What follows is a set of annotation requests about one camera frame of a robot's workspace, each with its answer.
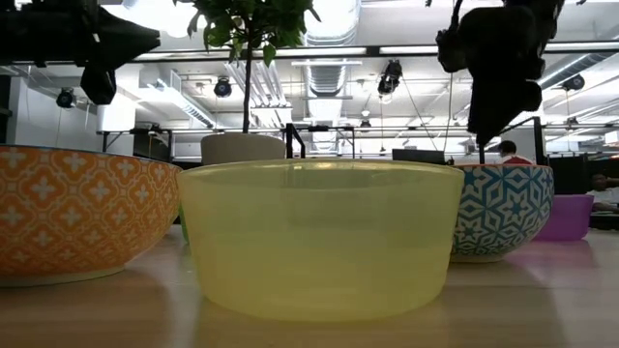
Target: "orange patterned bowl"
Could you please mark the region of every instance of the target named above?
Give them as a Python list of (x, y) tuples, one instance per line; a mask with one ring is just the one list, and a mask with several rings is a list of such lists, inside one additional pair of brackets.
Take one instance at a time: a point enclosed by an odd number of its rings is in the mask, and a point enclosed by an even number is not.
[(0, 286), (122, 271), (177, 217), (180, 171), (147, 159), (0, 145)]

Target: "purple bowl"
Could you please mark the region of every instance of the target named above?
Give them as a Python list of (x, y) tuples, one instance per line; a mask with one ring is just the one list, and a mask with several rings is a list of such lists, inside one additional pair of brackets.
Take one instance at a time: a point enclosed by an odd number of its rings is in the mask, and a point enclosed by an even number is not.
[(535, 241), (579, 241), (589, 232), (593, 196), (586, 194), (555, 195), (550, 219)]

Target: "desk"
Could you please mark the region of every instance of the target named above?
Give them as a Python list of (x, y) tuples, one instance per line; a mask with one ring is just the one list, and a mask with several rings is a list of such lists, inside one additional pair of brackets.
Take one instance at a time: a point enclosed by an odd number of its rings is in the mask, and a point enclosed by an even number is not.
[(592, 213), (589, 219), (589, 226), (603, 230), (619, 229), (619, 214)]
[(619, 236), (452, 265), (442, 295), (386, 320), (264, 321), (203, 301), (180, 228), (118, 275), (0, 289), (3, 348), (616, 348)]

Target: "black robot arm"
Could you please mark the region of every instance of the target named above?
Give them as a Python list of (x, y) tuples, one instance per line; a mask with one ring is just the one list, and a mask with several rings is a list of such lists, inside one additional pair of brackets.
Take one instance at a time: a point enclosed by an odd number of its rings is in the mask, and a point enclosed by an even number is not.
[(536, 111), (545, 46), (557, 32), (565, 0), (504, 0), (459, 20), (457, 0), (449, 29), (438, 32), (438, 60), (447, 73), (473, 77), (468, 130), (484, 146), (522, 111)]

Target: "yellow plastic bowl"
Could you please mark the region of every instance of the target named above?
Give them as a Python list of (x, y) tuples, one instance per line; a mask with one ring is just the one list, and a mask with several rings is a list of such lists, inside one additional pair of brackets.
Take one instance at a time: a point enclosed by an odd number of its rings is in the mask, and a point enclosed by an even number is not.
[(368, 320), (445, 282), (460, 170), (382, 160), (270, 160), (180, 173), (203, 294), (250, 315)]

